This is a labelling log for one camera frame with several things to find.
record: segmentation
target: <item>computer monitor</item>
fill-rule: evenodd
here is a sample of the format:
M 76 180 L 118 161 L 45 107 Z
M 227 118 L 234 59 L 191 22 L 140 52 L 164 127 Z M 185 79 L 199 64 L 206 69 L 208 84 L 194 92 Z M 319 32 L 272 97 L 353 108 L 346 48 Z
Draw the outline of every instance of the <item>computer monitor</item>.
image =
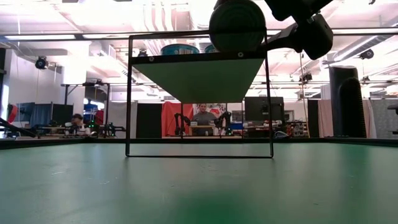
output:
M 265 121 L 269 119 L 268 99 L 266 96 L 244 98 L 244 114 L 246 121 Z M 284 98 L 271 97 L 273 121 L 285 121 Z

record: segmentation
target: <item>man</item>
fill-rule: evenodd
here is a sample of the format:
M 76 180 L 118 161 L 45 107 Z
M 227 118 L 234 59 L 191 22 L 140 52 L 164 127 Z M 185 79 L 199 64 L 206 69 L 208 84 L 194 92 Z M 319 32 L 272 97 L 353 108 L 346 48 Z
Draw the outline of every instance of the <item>man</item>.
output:
M 210 121 L 216 119 L 213 113 L 207 112 L 206 103 L 199 104 L 199 112 L 193 116 L 193 121 L 198 123 L 198 126 L 210 125 Z M 213 135 L 213 128 L 193 128 L 194 136 L 206 136 L 206 132 L 209 136 Z
M 83 116 L 81 114 L 74 114 L 72 116 L 72 125 L 78 126 L 77 135 L 86 135 L 89 136 L 91 133 L 90 128 L 86 128 L 85 124 L 83 123 Z

